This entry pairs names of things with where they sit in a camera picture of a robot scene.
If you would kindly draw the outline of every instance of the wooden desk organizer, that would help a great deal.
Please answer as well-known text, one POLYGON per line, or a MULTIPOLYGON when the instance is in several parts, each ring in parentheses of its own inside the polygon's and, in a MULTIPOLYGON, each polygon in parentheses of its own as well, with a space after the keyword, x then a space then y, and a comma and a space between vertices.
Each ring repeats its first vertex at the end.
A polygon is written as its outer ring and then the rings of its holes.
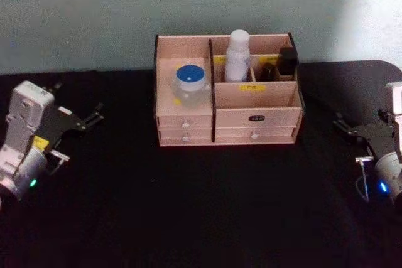
POLYGON ((276 64, 281 48, 295 49, 288 34, 251 35, 249 82, 224 83, 225 36, 157 36, 155 119, 160 146, 294 144, 303 118, 294 75, 278 71, 273 82, 257 82, 265 63, 276 64), (184 107, 171 89, 175 72, 194 64, 205 70, 210 98, 184 107))

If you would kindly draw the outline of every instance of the yellow sticker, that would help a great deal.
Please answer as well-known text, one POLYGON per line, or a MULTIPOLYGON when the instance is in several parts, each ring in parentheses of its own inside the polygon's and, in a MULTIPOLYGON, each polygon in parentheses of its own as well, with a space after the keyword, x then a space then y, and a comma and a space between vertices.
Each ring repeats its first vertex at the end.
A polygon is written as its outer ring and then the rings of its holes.
POLYGON ((265 85, 258 85, 258 84, 242 84, 239 85, 239 90, 242 91, 264 91, 266 90, 266 86, 265 85))
POLYGON ((279 57, 280 57, 279 55, 260 56, 260 57, 258 57, 258 63, 260 63, 260 64, 269 63, 272 65, 276 65, 279 57))
POLYGON ((49 142, 42 137, 35 136, 33 138, 33 146, 37 147, 40 151, 44 151, 45 148, 48 146, 49 142))
POLYGON ((181 104, 182 104, 182 101, 181 101, 180 99, 178 99, 178 98, 174 98, 174 99, 173 99, 173 103, 174 103, 175 105, 181 105, 181 104))
POLYGON ((226 56, 214 56, 214 64, 226 63, 226 56))

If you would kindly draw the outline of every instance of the small bottle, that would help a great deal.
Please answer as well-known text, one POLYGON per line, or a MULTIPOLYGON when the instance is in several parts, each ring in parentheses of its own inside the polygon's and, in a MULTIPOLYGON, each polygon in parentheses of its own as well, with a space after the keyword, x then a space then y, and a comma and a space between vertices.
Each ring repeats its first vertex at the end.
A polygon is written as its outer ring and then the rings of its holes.
POLYGON ((210 95, 204 70, 196 65, 180 67, 172 83, 173 93, 185 107, 196 107, 210 95))
POLYGON ((245 82, 250 62, 250 35, 238 29, 231 33, 231 40, 226 51, 225 81, 245 82))

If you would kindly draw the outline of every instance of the green led light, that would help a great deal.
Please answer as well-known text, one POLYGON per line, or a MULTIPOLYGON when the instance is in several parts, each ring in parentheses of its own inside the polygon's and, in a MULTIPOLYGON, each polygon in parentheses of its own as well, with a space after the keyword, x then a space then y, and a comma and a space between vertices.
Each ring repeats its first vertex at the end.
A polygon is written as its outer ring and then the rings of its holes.
POLYGON ((36 185, 36 179, 32 180, 30 187, 34 187, 36 185))

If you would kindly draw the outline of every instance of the white bottle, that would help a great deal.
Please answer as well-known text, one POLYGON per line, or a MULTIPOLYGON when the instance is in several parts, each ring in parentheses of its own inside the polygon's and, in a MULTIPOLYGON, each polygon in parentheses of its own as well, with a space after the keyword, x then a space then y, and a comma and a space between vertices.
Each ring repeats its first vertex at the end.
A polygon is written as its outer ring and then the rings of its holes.
POLYGON ((231 33, 231 40, 226 51, 225 81, 245 82, 250 62, 250 35, 238 29, 231 33))

